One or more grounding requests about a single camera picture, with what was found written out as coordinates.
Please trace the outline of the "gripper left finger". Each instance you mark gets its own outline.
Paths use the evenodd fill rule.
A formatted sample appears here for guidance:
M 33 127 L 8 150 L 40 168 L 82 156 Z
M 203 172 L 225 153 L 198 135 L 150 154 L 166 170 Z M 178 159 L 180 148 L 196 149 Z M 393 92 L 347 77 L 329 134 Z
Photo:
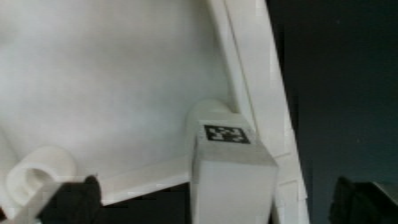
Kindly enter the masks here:
M 81 182 L 47 183 L 11 224 L 105 224 L 98 178 L 90 175 Z

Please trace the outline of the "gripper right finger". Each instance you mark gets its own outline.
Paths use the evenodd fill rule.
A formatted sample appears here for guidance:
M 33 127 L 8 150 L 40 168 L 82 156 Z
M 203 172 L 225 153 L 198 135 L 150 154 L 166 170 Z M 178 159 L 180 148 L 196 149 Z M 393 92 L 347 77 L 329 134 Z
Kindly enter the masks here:
M 398 224 L 398 183 L 354 182 L 340 177 L 329 221 L 331 224 Z

